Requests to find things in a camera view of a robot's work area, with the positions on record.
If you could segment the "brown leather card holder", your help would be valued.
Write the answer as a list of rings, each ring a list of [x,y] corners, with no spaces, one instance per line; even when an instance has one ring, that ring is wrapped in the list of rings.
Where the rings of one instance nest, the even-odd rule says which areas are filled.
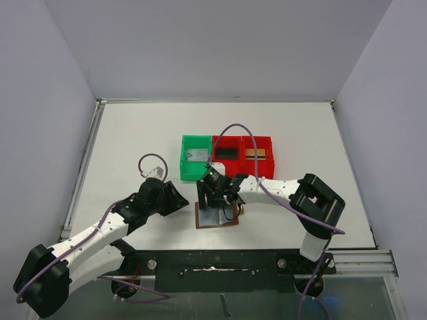
[[[226,206],[225,209],[207,208],[201,209],[199,203],[195,203],[195,228],[212,229],[230,227],[239,224],[239,217],[244,214],[242,205]]]

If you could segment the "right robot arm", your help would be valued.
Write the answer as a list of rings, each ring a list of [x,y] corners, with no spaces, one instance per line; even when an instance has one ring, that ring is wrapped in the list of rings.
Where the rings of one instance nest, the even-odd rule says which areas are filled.
[[[196,188],[200,209],[261,203],[291,211],[306,231],[300,255],[313,262],[319,260],[334,235],[344,234],[337,224],[346,202],[312,173],[282,181],[245,173],[231,178],[209,167]]]

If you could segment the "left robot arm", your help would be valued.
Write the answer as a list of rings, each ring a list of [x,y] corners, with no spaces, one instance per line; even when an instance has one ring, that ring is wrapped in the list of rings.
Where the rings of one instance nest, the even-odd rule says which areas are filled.
[[[99,222],[50,247],[32,248],[13,284],[16,302],[28,304],[44,319],[87,282],[119,269],[131,271],[136,250],[124,237],[152,215],[166,217],[188,205],[172,182],[146,179],[138,192],[110,205]]]

